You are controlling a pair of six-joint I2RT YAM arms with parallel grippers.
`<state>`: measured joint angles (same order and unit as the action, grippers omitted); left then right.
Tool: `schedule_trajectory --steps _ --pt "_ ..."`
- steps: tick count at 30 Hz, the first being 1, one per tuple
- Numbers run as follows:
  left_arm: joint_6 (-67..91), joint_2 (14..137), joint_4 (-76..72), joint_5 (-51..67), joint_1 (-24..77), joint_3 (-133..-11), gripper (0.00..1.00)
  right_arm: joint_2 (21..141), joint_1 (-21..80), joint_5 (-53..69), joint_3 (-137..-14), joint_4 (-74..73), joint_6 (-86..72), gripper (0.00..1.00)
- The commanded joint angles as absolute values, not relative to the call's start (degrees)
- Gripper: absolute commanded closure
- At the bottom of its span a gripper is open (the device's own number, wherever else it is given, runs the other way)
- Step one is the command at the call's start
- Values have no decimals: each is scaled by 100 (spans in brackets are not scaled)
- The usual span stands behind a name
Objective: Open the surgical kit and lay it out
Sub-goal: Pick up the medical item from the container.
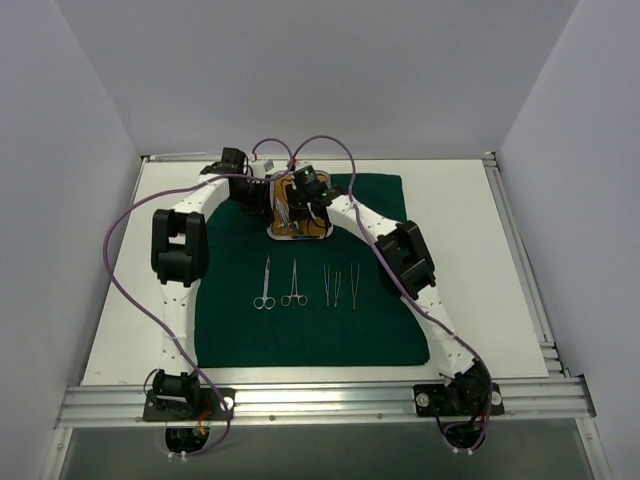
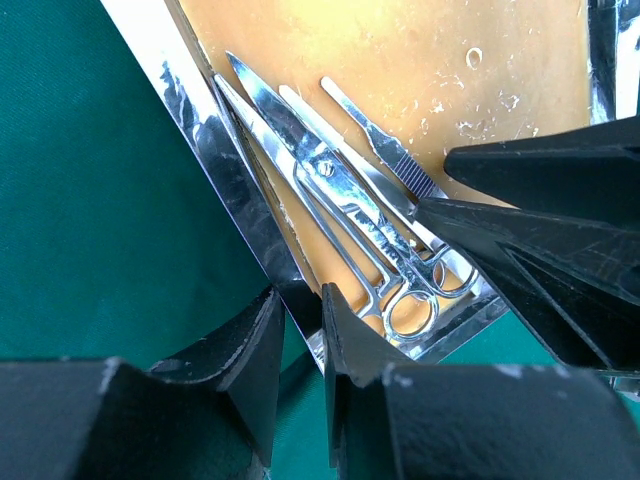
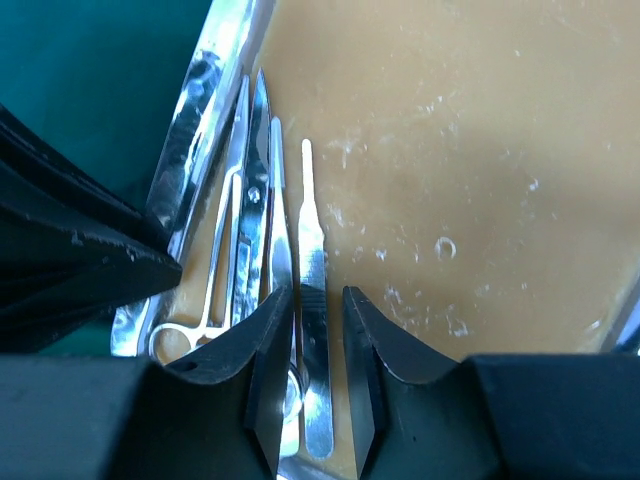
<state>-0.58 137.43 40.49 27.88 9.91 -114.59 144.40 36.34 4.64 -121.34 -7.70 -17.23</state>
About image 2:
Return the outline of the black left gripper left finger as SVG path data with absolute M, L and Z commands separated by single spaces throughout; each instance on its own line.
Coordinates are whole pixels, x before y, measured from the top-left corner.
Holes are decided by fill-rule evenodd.
M 284 308 L 273 289 L 139 369 L 119 357 L 1 365 L 5 479 L 261 479 L 276 423 Z

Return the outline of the steel tray with orange liner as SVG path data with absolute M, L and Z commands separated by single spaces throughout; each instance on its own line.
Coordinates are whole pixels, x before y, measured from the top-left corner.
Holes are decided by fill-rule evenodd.
M 638 375 L 637 2 L 104 7 L 317 362 L 330 285 L 405 357 L 510 311 Z

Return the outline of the green surgical cloth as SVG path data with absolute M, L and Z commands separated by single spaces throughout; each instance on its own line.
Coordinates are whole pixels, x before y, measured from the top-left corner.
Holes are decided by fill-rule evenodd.
M 212 63 L 285 83 L 359 151 L 331 76 L 438 180 L 445 150 L 586 122 L 582 1 L 187 1 Z M 265 275 L 97 1 L 1 5 L 1 352 L 148 366 Z

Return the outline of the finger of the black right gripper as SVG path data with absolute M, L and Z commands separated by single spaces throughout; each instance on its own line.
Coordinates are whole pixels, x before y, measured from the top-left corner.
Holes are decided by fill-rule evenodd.
M 520 209 L 639 223 L 639 118 L 560 134 L 456 147 L 445 172 Z
M 422 201 L 416 218 L 479 270 L 556 359 L 638 372 L 638 231 L 443 199 Z

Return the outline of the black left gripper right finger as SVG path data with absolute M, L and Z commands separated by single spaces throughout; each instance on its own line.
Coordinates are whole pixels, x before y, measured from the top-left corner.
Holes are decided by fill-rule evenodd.
M 342 479 L 635 479 L 639 432 L 595 374 L 428 365 L 322 288 L 330 463 Z

